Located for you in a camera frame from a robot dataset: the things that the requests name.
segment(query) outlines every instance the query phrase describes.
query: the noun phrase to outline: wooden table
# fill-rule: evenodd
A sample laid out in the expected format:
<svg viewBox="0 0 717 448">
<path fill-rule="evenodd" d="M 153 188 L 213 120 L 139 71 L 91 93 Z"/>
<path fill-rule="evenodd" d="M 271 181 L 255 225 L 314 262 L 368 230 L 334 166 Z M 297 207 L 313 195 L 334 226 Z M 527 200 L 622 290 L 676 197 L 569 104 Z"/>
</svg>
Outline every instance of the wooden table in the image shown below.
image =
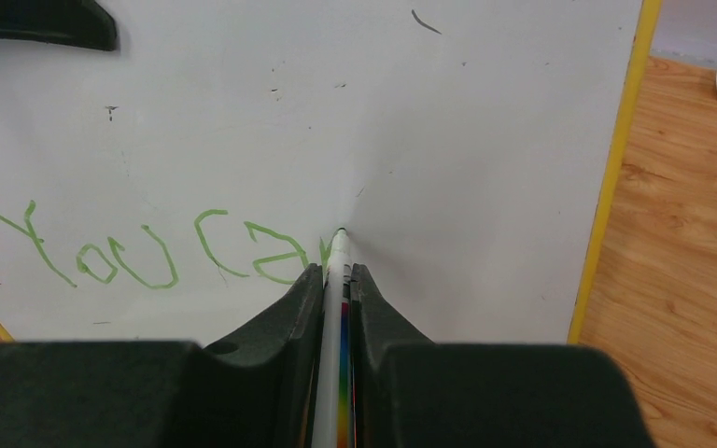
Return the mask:
<svg viewBox="0 0 717 448">
<path fill-rule="evenodd" d="M 659 446 L 717 446 L 717 96 L 650 60 L 582 343 L 614 357 Z"/>
</svg>

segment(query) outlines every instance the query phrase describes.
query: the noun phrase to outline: black object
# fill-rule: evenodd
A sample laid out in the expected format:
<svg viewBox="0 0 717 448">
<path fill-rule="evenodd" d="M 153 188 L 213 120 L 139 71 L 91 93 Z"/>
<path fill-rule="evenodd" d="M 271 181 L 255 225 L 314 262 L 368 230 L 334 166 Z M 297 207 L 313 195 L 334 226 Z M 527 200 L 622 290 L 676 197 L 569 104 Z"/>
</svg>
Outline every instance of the black object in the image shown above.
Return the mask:
<svg viewBox="0 0 717 448">
<path fill-rule="evenodd" d="M 0 39 L 117 49 L 117 24 L 94 0 L 0 0 Z"/>
<path fill-rule="evenodd" d="M 322 280 L 311 265 L 204 350 L 0 344 L 0 447 L 305 446 Z M 365 266 L 350 290 L 358 448 L 654 447 L 625 378 L 598 351 L 434 343 Z"/>
</svg>

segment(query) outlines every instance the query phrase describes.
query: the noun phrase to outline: marker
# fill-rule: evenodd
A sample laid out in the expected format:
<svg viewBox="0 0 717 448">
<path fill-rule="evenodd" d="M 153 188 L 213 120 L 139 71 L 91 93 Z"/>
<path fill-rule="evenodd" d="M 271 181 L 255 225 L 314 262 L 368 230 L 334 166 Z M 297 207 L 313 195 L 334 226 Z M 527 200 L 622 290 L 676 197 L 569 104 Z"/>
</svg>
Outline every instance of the marker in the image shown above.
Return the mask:
<svg viewBox="0 0 717 448">
<path fill-rule="evenodd" d="M 350 366 L 350 239 L 339 229 L 331 240 L 323 299 L 323 341 L 317 372 L 312 448 L 353 446 Z"/>
</svg>

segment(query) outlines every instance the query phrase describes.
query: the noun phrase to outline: whiteboard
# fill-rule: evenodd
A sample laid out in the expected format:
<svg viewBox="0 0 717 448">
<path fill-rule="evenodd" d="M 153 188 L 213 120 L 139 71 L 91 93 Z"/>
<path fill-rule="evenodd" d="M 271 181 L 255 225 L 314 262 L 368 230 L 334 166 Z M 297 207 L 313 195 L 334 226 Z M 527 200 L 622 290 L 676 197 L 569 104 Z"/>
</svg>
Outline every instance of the whiteboard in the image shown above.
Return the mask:
<svg viewBox="0 0 717 448">
<path fill-rule="evenodd" d="M 640 0 L 101 0 L 0 41 L 0 322 L 214 341 L 346 226 L 429 337 L 564 342 Z"/>
</svg>

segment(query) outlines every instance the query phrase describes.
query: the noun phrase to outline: black line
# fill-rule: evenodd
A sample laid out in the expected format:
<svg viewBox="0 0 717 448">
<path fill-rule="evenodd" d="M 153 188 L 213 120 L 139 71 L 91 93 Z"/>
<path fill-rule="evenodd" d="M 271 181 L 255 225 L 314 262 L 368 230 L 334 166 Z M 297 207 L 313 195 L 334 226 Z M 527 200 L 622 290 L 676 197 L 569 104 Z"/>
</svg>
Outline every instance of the black line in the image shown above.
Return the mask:
<svg viewBox="0 0 717 448">
<path fill-rule="evenodd" d="M 438 34 L 441 33 L 440 31 L 436 30 L 436 29 L 433 28 L 432 26 L 430 26 L 430 25 L 424 23 L 421 19 L 419 19 L 419 16 L 416 15 L 416 11 L 414 11 L 413 9 L 411 9 L 411 14 L 414 15 L 414 20 L 416 21 L 416 23 L 418 23 L 418 24 L 424 26 L 425 28 L 431 30 L 433 33 L 438 33 Z"/>
</svg>

